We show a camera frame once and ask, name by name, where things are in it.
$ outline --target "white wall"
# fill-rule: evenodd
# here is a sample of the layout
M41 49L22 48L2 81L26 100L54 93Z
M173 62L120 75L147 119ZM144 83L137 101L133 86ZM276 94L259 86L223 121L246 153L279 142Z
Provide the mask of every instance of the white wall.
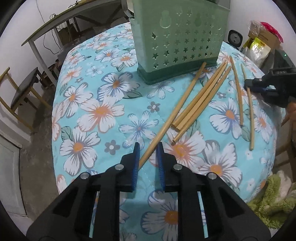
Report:
M75 0L38 0L38 5L46 22L52 13L59 14L74 2ZM27 43L21 47L21 44L43 24L36 7L36 0L26 0L12 17L0 38L0 73L3 73L7 67L10 67L9 73L17 85L36 67L38 67L40 72L43 72L29 44ZM52 38L51 32L46 34L44 43L54 53L58 52L59 49ZM35 44L47 66L52 65L57 57L43 47L43 37L36 40ZM43 91L40 83L35 84L34 88L39 94L42 94ZM14 88L8 80L5 80L0 87L0 96L10 105L14 94ZM35 110L32 107L29 105L21 106L19 112L21 117L32 124L35 114ZM29 130L19 123L2 105L0 105L1 132L23 145L27 145L30 141Z
M271 24L284 39L281 44L283 50L296 64L296 34L284 14L272 0L231 0L224 40L227 41L229 30L234 29L243 35L244 44L248 39L251 20Z

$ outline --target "metal bolt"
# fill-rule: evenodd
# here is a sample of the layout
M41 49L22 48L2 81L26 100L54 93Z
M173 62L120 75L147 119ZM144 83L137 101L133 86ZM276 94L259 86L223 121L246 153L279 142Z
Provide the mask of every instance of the metal bolt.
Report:
M80 178L81 179L88 179L88 177L89 177L89 173L88 172L83 172L83 173L80 174Z
M210 173L208 174L208 177L209 177L211 180L214 180L214 179L217 178L217 175L216 175L215 173L213 173L213 172L210 172Z
M115 170L118 170L118 171L122 170L123 168L124 168L124 165L122 165L122 164L117 164L115 166Z
M175 170L177 170L177 171L180 171L180 170L182 169L182 165L180 165L180 164L175 164L175 165L173 166L173 168L174 168Z

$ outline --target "white door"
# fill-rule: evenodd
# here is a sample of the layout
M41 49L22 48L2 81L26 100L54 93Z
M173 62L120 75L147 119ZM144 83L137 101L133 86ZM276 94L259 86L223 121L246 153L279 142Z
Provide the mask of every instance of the white door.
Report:
M0 200L8 213L26 215L20 192L20 150L0 136Z

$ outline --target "floral tablecloth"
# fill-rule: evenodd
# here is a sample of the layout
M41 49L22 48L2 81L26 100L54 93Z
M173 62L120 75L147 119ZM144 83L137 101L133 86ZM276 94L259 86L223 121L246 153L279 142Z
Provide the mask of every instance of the floral tablecloth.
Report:
M192 171L217 173L245 200L264 186L271 172L277 128L283 110L252 96L255 149L249 151L249 104L240 64L247 77L263 73L239 51L223 43L218 64L233 57L243 95L244 126L231 71L201 116L172 146L176 135L163 138L165 152ZM137 74L137 58L129 23L119 25L72 49L63 64L52 112L52 148L61 193L82 172L104 172L140 143L141 155L168 118L194 73L154 85ZM185 106L213 75L204 70ZM139 171L136 191L120 198L121 240L177 239L177 196L160 189L155 154Z

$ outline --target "blue tablecloth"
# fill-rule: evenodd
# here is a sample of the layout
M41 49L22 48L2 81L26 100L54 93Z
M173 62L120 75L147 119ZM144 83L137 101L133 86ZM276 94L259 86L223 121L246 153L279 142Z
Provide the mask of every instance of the blue tablecloth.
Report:
M231 71L201 116L172 146L169 129L165 152L192 171L217 173L245 200L265 184L271 172L277 129L283 110L252 96L255 149L249 151L249 104L240 64L247 77L263 73L242 53L223 43L218 63L232 56L243 95L244 126ZM129 23L119 25L72 49L63 64L52 112L52 148L57 187L62 192L82 172L104 172L140 143L141 155L168 118L194 73L154 85L137 74L137 59ZM204 70L186 106L217 67ZM177 239L177 196L164 193L157 177L155 154L139 171L136 191L120 199L121 240Z

